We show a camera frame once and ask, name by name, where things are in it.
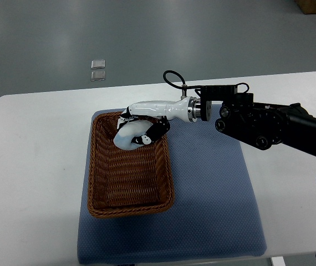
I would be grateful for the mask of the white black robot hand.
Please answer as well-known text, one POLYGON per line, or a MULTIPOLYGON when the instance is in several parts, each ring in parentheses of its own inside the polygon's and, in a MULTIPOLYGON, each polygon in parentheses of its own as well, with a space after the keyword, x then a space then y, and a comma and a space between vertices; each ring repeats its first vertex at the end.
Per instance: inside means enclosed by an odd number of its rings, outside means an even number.
POLYGON ((152 123, 147 136, 152 143, 160 140, 169 130, 172 119, 195 122, 200 118, 200 100, 185 97, 179 101, 142 101, 129 105, 119 116, 117 130, 128 122, 146 120, 152 123))

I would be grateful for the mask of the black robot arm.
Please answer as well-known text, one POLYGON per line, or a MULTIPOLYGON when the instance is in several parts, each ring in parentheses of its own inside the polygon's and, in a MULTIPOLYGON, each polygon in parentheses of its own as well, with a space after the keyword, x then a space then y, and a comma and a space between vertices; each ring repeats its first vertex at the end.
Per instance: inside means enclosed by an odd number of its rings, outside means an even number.
POLYGON ((285 144, 316 157, 316 117, 301 104, 256 103, 247 90, 237 85, 195 85, 199 96, 188 114, 209 121, 212 102, 221 101, 217 131, 260 150, 285 144))

